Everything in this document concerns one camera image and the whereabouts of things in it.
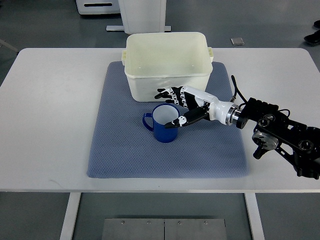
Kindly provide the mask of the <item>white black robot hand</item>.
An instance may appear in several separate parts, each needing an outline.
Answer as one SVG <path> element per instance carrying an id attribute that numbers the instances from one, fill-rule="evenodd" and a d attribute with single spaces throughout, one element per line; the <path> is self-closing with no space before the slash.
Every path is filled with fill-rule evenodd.
<path id="1" fill-rule="evenodd" d="M 191 86 L 159 88 L 154 97 L 165 99 L 168 104 L 175 104 L 188 109 L 183 115 L 166 123 L 168 128 L 185 127 L 202 119 L 219 121 L 231 125 L 233 116 L 239 107 L 231 101 L 220 101 L 216 96 Z"/>

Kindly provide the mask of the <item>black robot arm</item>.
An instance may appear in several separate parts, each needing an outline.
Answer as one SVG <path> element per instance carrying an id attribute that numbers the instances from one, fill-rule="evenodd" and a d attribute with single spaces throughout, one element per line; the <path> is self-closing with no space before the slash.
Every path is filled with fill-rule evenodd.
<path id="1" fill-rule="evenodd" d="M 278 105 L 269 104 L 255 98 L 246 100 L 239 91 L 236 79 L 232 75 L 234 96 L 243 100 L 243 108 L 232 111 L 230 123 L 243 129 L 249 120 L 256 122 L 252 141 L 257 145 L 253 153 L 260 159 L 269 151 L 276 151 L 286 159 L 296 171 L 297 176 L 320 178 L 320 129 L 307 126 L 289 119 L 288 109 L 279 109 Z"/>

